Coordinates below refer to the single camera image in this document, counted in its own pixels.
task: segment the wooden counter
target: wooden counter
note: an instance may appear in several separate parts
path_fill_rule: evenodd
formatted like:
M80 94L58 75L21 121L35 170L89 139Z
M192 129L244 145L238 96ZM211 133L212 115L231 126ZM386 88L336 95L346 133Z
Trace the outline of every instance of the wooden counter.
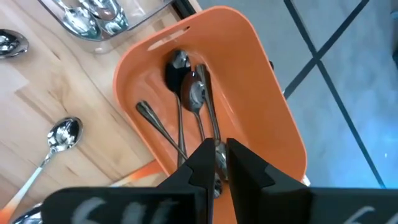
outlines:
M199 10L197 2L192 5ZM113 72L132 43L178 20L169 7L116 49L94 55L37 0L0 0L0 28L16 30L30 42L26 54L0 60L0 208L42 162L48 131L65 116L83 121L82 140L51 161L14 217L58 189L109 185L154 159L115 104ZM156 185L164 178L157 174L132 185Z

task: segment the orange tray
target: orange tray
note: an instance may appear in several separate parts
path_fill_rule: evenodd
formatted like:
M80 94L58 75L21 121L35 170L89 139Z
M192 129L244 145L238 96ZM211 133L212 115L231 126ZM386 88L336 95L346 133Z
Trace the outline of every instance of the orange tray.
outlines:
M303 142L251 23L238 11L212 7L190 16L139 43L122 57L114 76L114 94L131 126L163 171L177 168L177 152L135 109L146 100L177 142L175 96L164 83L166 61L174 49L187 51L192 67L206 64L221 137L235 138L281 171L302 181L307 166ZM200 115L212 137L205 106ZM183 110L188 156L199 146L193 114ZM236 223L227 184L214 204L214 223Z

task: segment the metal spoon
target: metal spoon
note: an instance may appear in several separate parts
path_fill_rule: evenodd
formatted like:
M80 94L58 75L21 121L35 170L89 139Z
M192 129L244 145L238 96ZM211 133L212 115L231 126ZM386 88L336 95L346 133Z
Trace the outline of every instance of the metal spoon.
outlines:
M119 13L120 5L115 0L79 0L97 19L113 20Z
M185 154L185 140L182 125L182 106L181 106L181 85L184 76L191 71L191 63L188 54L183 50L176 50L173 52L171 60L167 63L165 69L165 82L167 88L172 91L177 100L178 108L178 146ZM177 165L184 163L182 155L178 155Z
M27 52L29 42L20 33L0 29L0 59L11 58Z
M169 143L179 152L179 154L182 155L185 160L188 159L186 152L184 153L175 143L173 138L164 128L160 119L157 117L155 111L149 106L148 102L146 102L145 100L138 102L136 105L136 109L151 125L153 125L153 127L156 128L156 130L158 130L163 135L163 137L165 137L169 141Z
M228 171L226 169L226 144L221 140L220 128L218 127L216 110L213 101L213 91L211 89L210 73L206 69L206 65L199 64L195 67L200 80L205 84L205 100L210 114L211 123L213 125L214 139L216 145L216 163L219 170L222 171L222 178L228 180Z
M87 11L87 9L83 9L82 7L71 9L66 6L62 0L53 1L55 1L61 8L65 10L65 15L63 16L62 22L70 32L82 39L101 39L101 29L98 26L95 18Z
M98 24L109 35L119 34L129 28L129 21L122 8L113 20L98 20Z
M187 160L186 154L182 153L182 150L179 148L179 146L175 143L173 138L170 136L170 134L166 131L164 128L162 122L160 119L157 117L155 111L149 106L148 102L145 100L140 101L136 105L136 109L138 112L145 117L145 119L150 122L153 127L156 128L168 141L169 143L179 152L182 154L182 157ZM214 197L218 198L221 193L223 192L223 183L221 182L220 177L218 174L215 174L215 186L214 186Z
M203 93L205 86L201 82L200 77L196 72L189 72L185 76L181 86L181 103L182 106L191 111L197 119L201 140L205 140L205 132L203 131L203 124L199 115L200 108L205 103Z
M83 124L79 118L69 117L58 121L47 135L47 143L50 147L50 152L46 155L41 165L36 169L28 181L15 194L15 196L7 203L7 205L0 211L0 217L5 220L10 219L18 204L21 202L23 196L29 190L34 180L39 176L43 168L50 160L58 153L72 148L80 140L83 133Z

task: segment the spoon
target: spoon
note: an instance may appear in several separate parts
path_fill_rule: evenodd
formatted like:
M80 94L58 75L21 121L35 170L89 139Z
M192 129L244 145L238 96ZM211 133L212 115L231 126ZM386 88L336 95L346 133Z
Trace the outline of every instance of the spoon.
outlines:
M97 19L111 21L119 14L120 5L115 0L79 0L79 2Z
M187 153L185 149L185 140L182 125L182 106L181 106L181 85L184 76L191 71L191 63L188 55L183 50L175 50L172 58L166 64L165 82L167 88L172 91L177 100L178 109L178 146L182 152ZM178 155L177 165L180 167L184 163L182 155Z
M139 180L143 177L147 177L152 174L157 174L162 170L159 163L156 160L148 163L144 167L133 171L127 177L122 178L110 185L110 187L121 187L126 183ZM22 214L20 217L15 219L12 224L42 224L42 214L40 207L42 202L33 206L30 210Z
M0 59L11 58L27 52L29 42L20 33L0 29Z
M222 172L222 178L228 180L228 171L226 168L226 144L221 140L220 128L218 126L216 110L213 101L213 91L211 89L210 73L206 69L206 65L198 64L195 67L200 80L205 85L205 100L210 114L211 123L213 125L214 139L216 145L216 163L218 169Z
M153 125L153 127L155 127L156 130L158 130L163 135L163 137L165 137L169 141L169 143L178 151L178 154L182 155L183 159L188 159L187 153L183 152L180 147L175 143L173 138L164 128L155 111L149 106L148 102L146 102L145 100L138 102L136 105L136 109L151 125Z
M119 34L129 28L129 21L122 8L113 20L98 20L98 24L109 35Z
M69 31L82 39L100 40L101 29L87 9L83 9L82 7L71 9L62 0L54 1L65 10L62 22Z
M29 190L34 180L39 176L45 165L58 153L72 148L80 140L83 133L83 124L79 118L69 117L58 121L47 135L47 144L50 152L46 155L41 165L36 169L28 181L15 194L15 196L0 211L0 223L8 223L11 215Z
M199 115L200 108L205 103L203 97L205 91L204 84L201 82L196 72L189 72L182 82L181 86L181 103L182 106L191 111L197 119L201 140L205 140L205 132Z

